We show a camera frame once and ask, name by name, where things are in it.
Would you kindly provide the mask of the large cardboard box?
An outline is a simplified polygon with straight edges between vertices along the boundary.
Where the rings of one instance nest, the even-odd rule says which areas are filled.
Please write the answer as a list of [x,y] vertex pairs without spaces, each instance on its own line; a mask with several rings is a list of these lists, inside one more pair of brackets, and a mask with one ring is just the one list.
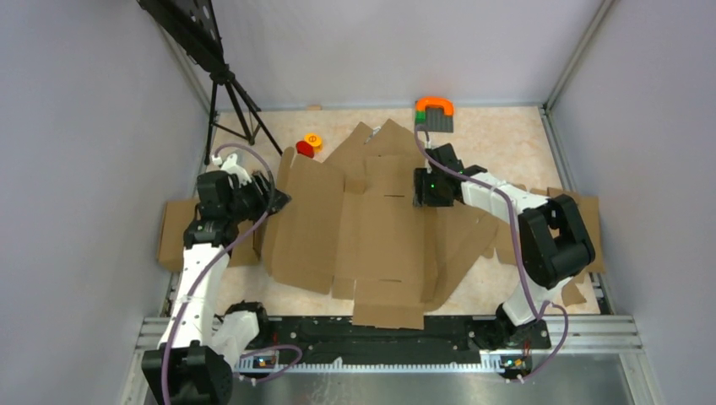
[[476,208],[417,208],[422,158],[362,159],[355,175],[284,151],[277,187],[289,202],[269,219],[262,257],[278,283],[351,300],[358,326],[424,328],[498,228]]

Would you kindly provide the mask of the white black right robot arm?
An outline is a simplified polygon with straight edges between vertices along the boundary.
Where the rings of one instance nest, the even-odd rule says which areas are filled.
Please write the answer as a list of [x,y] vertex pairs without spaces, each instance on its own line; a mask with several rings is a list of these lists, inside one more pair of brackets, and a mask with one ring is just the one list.
[[466,167],[449,143],[419,150],[426,165],[414,172],[416,207],[446,208],[459,202],[509,227],[519,284],[476,338],[480,348],[516,348],[563,287],[596,258],[578,204],[567,194],[526,192],[481,166]]

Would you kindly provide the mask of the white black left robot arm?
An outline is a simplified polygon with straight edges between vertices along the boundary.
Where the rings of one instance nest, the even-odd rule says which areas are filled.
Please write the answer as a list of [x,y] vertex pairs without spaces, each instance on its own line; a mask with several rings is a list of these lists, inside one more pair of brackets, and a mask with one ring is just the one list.
[[141,369],[159,404],[226,404],[247,348],[267,344],[271,327],[255,310],[214,326],[220,282],[234,249],[280,211],[290,196],[269,168],[248,172],[237,152],[215,155],[198,177],[198,202],[182,234],[182,270],[169,320]]

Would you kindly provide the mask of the folded brown cardboard box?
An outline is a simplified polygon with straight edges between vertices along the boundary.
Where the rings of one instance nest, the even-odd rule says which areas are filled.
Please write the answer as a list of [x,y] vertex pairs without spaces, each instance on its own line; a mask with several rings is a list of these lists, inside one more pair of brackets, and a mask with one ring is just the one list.
[[[183,269],[183,234],[195,216],[195,206],[198,202],[197,198],[189,198],[171,200],[165,204],[157,261],[171,273],[179,273]],[[251,236],[232,250],[230,267],[260,263],[265,225],[266,223],[260,225]]]

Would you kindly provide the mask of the small red toy piece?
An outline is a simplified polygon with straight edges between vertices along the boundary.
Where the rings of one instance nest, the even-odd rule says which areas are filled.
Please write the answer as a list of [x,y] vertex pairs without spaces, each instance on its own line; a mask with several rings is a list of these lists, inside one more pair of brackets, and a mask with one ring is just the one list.
[[307,158],[313,159],[323,150],[323,139],[314,132],[307,133],[304,138],[296,143],[296,152]]

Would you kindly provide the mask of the flat cardboard blank underneath left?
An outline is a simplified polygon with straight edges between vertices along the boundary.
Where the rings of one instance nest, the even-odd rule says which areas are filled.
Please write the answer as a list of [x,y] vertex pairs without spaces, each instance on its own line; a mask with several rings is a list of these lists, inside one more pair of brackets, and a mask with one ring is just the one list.
[[352,133],[324,160],[327,165],[346,170],[352,163],[370,156],[404,155],[422,158],[415,136],[408,128],[392,119],[386,120],[380,129],[360,122]]

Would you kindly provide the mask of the orange green grey toy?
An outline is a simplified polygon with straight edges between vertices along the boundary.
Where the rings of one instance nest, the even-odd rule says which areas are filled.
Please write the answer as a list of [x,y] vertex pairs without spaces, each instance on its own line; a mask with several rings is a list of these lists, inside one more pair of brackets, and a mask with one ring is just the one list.
[[423,97],[415,102],[415,125],[423,125],[430,132],[453,133],[453,103],[441,97]]

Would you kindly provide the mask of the flat cardboard blank at right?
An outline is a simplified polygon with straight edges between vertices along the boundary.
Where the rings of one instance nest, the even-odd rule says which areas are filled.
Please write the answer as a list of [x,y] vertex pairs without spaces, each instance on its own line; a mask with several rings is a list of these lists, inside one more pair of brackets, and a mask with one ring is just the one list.
[[564,306],[581,305],[587,302],[578,285],[584,282],[588,273],[601,273],[604,271],[603,255],[601,250],[599,227],[599,199],[592,196],[581,196],[576,192],[549,187],[545,190],[532,188],[533,194],[556,199],[560,195],[568,195],[575,205],[575,209],[556,210],[558,226],[551,228],[552,241],[542,243],[538,239],[539,230],[521,231],[518,238],[522,247],[552,247],[557,249],[556,254],[549,256],[536,251],[522,253],[527,261],[524,265],[528,271],[533,264],[546,262],[550,266],[550,274],[555,275],[562,264],[569,264],[575,260],[589,263],[579,269],[573,278],[561,290],[561,302]]

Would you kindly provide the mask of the black tripod stand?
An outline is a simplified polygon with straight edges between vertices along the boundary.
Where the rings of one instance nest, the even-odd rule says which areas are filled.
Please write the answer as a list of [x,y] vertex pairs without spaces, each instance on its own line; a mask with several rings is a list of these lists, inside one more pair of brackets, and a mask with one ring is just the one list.
[[[148,12],[178,45],[190,60],[209,74],[211,95],[209,102],[209,124],[203,162],[210,163],[213,144],[213,129],[219,128],[253,145],[259,132],[264,132],[278,154],[283,153],[263,119],[257,103],[241,86],[236,75],[225,60],[224,47],[217,24],[217,14],[211,0],[140,0],[138,5]],[[241,132],[217,123],[217,96],[223,87],[229,95],[231,105],[237,114]]]

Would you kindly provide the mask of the aluminium frame rail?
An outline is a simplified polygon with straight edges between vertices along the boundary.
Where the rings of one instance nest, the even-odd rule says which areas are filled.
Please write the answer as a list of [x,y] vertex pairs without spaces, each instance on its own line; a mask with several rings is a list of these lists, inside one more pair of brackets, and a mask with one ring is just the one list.
[[636,322],[547,316],[550,349],[482,350],[472,364],[300,364],[295,345],[242,360],[226,404],[662,404]]

